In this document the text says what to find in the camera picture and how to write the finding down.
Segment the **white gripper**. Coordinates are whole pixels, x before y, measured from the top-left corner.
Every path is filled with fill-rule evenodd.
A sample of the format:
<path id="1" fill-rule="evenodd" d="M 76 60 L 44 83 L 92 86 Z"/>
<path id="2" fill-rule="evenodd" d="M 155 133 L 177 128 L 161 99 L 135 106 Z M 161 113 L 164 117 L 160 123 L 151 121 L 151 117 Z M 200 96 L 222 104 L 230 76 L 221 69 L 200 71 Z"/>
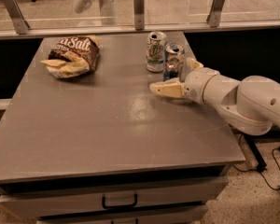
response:
<path id="1" fill-rule="evenodd" d="M 203 64 L 188 57 L 184 62 L 181 80 L 170 82 L 156 82 L 149 85 L 149 89 L 156 95 L 169 98 L 183 98 L 186 96 L 197 104 L 203 104 L 203 91 L 212 77 L 219 75 L 217 70 L 203 68 Z"/>

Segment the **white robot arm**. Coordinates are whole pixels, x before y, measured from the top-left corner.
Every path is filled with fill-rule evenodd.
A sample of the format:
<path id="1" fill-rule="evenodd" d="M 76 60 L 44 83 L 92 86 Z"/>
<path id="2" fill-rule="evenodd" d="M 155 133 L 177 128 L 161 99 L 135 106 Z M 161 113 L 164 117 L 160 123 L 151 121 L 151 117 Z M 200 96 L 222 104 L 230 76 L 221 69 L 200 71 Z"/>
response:
<path id="1" fill-rule="evenodd" d="M 231 126 L 249 135 L 280 128 L 280 84 L 270 78 L 250 76 L 239 81 L 188 58 L 190 72 L 149 85 L 150 90 L 170 98 L 188 98 L 212 106 Z"/>

